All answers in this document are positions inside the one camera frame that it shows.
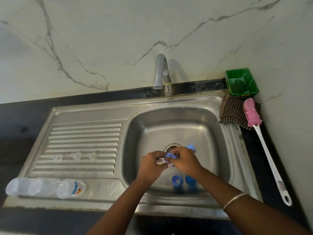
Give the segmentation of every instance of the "blue plastic part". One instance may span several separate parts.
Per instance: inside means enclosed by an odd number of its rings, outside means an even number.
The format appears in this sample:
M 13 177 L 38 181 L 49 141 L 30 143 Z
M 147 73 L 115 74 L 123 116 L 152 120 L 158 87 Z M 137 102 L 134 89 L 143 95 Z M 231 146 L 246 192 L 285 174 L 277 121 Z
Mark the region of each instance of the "blue plastic part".
M 168 157 L 177 159 L 177 157 L 176 157 L 174 154 L 172 154 L 172 153 L 167 153 L 167 154 L 165 155 L 165 157 L 164 157 L 164 161 L 167 162 L 167 163 L 168 163 L 168 161 L 166 160 L 166 158 L 168 158 Z
M 191 176 L 188 176 L 188 175 L 185 177 L 185 181 L 186 181 L 187 185 L 189 185 L 189 186 L 194 186 L 197 183 L 197 181 L 194 178 L 192 178 Z
M 187 147 L 186 147 L 186 148 L 188 148 L 188 149 L 192 149 L 194 152 L 196 151 L 195 146 L 194 146 L 193 144 L 189 144 L 189 145 L 187 145 Z
M 182 186 L 184 184 L 184 179 L 181 176 L 175 175 L 172 177 L 173 186 Z

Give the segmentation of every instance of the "sink basin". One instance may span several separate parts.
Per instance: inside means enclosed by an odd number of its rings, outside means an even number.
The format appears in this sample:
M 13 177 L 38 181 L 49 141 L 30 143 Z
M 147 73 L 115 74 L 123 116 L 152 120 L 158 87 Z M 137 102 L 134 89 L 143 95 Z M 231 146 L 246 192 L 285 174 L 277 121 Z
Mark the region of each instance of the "sink basin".
M 203 167 L 230 180 L 229 158 L 224 135 L 218 118 L 208 109 L 168 107 L 136 115 L 126 134 L 123 177 L 129 185 L 135 180 L 142 156 L 155 150 L 168 152 L 175 146 L 193 144 L 196 156 Z M 148 193 L 162 192 L 171 196 L 178 189 L 172 184 L 172 177 L 185 174 L 176 167 L 169 167 L 150 187 Z M 183 186 L 184 194 L 205 191 L 201 185 L 197 190 Z
M 201 165 L 224 181 L 261 200 L 254 173 L 234 123 L 220 124 L 226 91 L 173 97 L 57 107 L 51 110 L 20 172 L 20 177 L 80 179 L 87 185 L 78 197 L 61 200 L 8 196 L 4 206 L 108 210 L 135 180 L 141 158 L 193 144 Z M 75 160 L 71 153 L 81 152 Z M 90 153 L 97 155 L 90 159 Z M 53 158 L 63 155 L 60 162 Z M 142 197 L 136 214 L 229 219 L 200 184 L 172 185 L 179 175 L 169 167 Z

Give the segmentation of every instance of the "white brush handle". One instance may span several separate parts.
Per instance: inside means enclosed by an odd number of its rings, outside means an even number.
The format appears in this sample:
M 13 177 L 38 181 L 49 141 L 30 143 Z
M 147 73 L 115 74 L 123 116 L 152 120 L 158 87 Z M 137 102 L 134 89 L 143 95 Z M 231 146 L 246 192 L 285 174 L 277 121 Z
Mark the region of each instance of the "white brush handle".
M 260 138 L 260 141 L 262 143 L 264 152 L 266 154 L 269 166 L 272 169 L 272 173 L 274 175 L 275 182 L 276 182 L 277 188 L 279 190 L 279 193 L 281 195 L 281 198 L 283 199 L 283 201 L 286 205 L 291 206 L 292 201 L 291 201 L 290 195 L 289 195 L 289 193 L 285 187 L 285 184 L 284 184 L 284 182 L 283 182 L 283 180 L 282 180 L 282 178 L 281 178 L 281 176 L 280 176 L 280 174 L 279 174 L 279 172 L 275 166 L 275 163 L 273 162 L 271 154 L 269 153 L 269 150 L 265 144 L 264 138 L 263 138 L 262 133 L 261 133 L 260 126 L 259 125 L 253 125 L 253 128 L 255 129 L 256 133 L 258 134 L 258 136 Z

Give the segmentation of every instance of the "bottle label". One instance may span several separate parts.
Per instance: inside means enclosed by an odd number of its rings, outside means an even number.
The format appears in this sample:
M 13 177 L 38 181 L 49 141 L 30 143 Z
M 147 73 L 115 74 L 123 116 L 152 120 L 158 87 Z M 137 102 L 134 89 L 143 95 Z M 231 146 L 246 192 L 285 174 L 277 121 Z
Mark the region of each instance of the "bottle label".
M 71 195 L 78 195 L 82 192 L 83 185 L 79 181 L 75 181 L 75 187 Z

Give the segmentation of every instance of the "faucet spout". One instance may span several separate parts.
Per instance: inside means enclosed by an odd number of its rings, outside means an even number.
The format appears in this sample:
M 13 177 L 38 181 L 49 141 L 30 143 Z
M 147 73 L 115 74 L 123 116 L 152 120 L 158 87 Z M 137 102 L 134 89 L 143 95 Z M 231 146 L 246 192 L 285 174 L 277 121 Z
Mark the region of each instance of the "faucet spout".
M 170 78 L 170 73 L 167 66 L 167 60 L 164 54 L 159 54 L 156 57 L 156 67 L 154 70 L 154 83 L 153 89 L 162 89 L 164 79 L 165 86 L 165 95 L 171 96 L 173 94 L 172 91 L 172 82 Z

